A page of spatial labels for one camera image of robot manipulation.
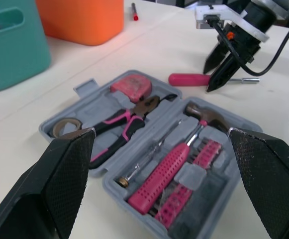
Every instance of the black cable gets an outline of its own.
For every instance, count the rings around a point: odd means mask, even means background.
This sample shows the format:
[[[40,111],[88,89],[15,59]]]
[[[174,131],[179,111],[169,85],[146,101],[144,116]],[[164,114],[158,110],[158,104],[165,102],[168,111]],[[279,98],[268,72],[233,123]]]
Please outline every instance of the black cable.
[[[265,75],[275,64],[275,62],[277,61],[278,57],[280,56],[282,50],[284,49],[287,41],[289,40],[289,32],[287,33],[287,35],[285,36],[283,42],[281,43],[277,53],[275,54],[274,58],[272,59],[272,61],[269,63],[269,65],[267,66],[267,68],[261,72],[254,72],[251,69],[249,69],[246,64],[244,63],[244,61],[240,58],[240,56],[238,55],[238,53],[236,52],[235,48],[232,46],[232,44],[230,43],[230,41],[228,40],[228,38],[225,36],[224,32],[222,31],[222,29],[220,28],[220,26],[217,24],[217,21],[215,20],[210,20],[209,25],[214,27],[215,30],[218,32],[219,36],[222,38],[222,40],[224,41],[226,47],[228,48],[228,50],[230,51],[230,53],[235,57],[236,61],[238,62],[238,64],[240,65],[241,68],[243,68],[244,71],[246,71],[248,74],[252,75],[252,76],[262,76]]]

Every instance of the orange container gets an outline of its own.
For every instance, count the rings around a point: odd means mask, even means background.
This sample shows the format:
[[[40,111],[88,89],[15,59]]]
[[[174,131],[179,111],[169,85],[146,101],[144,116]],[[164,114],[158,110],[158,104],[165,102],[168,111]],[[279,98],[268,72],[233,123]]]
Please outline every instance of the orange container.
[[[123,0],[36,0],[48,36],[102,44],[123,29]]]

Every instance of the white table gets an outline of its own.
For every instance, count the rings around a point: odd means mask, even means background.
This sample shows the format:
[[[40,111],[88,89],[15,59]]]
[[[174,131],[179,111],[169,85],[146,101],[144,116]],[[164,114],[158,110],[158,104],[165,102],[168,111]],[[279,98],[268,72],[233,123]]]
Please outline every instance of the white table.
[[[135,1],[140,20],[134,22],[128,9],[132,1],[125,2],[125,29],[120,35],[97,47],[49,38],[50,68],[0,92],[0,202],[46,149],[48,143],[37,131],[39,124],[78,99],[74,86],[89,78],[103,85],[129,69],[165,82],[173,72],[202,72],[205,58],[216,44],[214,30],[196,30],[192,11],[145,1]],[[286,32],[281,27],[268,32],[271,39],[256,55],[252,69],[267,66]],[[240,70],[236,77],[247,75]],[[230,85],[210,94],[204,87],[180,89],[184,97],[197,96],[239,114],[289,144],[289,42],[260,84]],[[70,238],[153,237],[118,208],[102,189],[101,178],[89,178]],[[212,238],[269,238],[242,184],[233,193]]]

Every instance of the gray plastic tool case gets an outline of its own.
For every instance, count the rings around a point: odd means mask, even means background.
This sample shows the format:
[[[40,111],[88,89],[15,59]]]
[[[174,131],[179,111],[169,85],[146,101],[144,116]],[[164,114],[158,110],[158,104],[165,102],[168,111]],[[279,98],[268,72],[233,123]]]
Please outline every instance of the gray plastic tool case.
[[[212,167],[208,170],[185,163],[174,178],[175,183],[181,183],[193,190],[193,194],[177,216],[169,230],[150,214],[142,215],[131,207],[127,199],[145,182],[150,173],[163,160],[163,158],[180,142],[185,141],[191,131],[197,126],[198,120],[188,117],[183,113],[189,102],[198,104],[200,107],[214,109],[224,116],[231,127],[240,127],[254,131],[262,131],[261,128],[235,114],[212,105],[199,98],[191,97],[182,100],[182,93],[178,89],[153,77],[138,71],[128,71],[113,81],[99,87],[95,80],[90,80],[75,88],[80,100],[64,111],[56,114],[42,123],[39,131],[51,141],[49,132],[53,125],[62,118],[78,118],[82,128],[91,127],[96,123],[108,118],[121,108],[134,107],[129,98],[121,92],[110,92],[110,85],[119,81],[129,74],[147,76],[152,82],[151,96],[160,98],[168,94],[177,94],[178,97],[169,102],[161,101],[159,106],[145,118],[145,127],[139,129],[124,147],[120,148],[109,160],[99,168],[89,170],[89,176],[99,177],[106,173],[103,178],[103,187],[107,193],[125,211],[134,216],[140,223],[148,228],[159,239],[207,239],[210,237],[216,223],[224,210],[230,195],[239,181],[240,173],[235,155],[228,137],[219,130],[207,126],[199,134],[192,148],[197,148],[203,140],[211,139],[222,145],[222,151],[215,159]],[[182,119],[172,133],[166,138],[162,149],[152,161],[137,175],[128,188],[122,188],[116,183],[120,176],[125,176],[137,162],[140,162],[148,153],[148,148],[162,138],[177,121]],[[96,137],[93,156],[108,148],[122,133],[123,128],[117,127],[109,132]],[[165,189],[172,190],[171,185]]]

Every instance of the pink and black pliers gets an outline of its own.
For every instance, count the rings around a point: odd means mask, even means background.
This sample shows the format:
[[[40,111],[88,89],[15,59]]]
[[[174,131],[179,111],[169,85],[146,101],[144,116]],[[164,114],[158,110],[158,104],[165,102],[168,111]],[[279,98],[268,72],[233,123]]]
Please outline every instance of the pink and black pliers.
[[[128,123],[122,135],[109,148],[105,149],[91,159],[89,169],[98,168],[113,156],[118,149],[128,143],[133,134],[145,126],[144,119],[148,113],[154,110],[160,103],[160,97],[152,96],[136,104],[132,109],[118,110],[114,115],[96,124],[93,128],[96,134],[100,135],[115,127]]]

